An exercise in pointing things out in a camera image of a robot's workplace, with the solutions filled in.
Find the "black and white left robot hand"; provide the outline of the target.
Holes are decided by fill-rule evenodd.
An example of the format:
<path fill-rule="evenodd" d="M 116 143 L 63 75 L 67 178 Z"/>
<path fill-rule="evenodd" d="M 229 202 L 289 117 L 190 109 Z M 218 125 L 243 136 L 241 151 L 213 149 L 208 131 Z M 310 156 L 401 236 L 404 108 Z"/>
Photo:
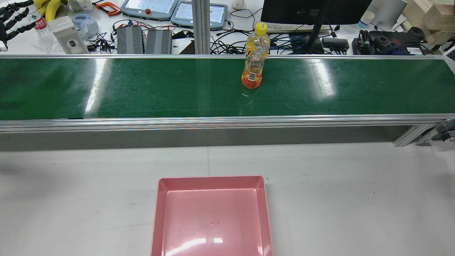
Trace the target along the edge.
<path fill-rule="evenodd" d="M 28 21 L 25 25 L 18 27 L 29 15 L 29 7 L 34 5 L 32 0 L 21 1 L 5 1 L 0 7 L 0 50 L 1 52 L 8 51 L 7 42 L 16 37 L 20 33 L 29 31 L 35 27 L 34 21 Z"/>

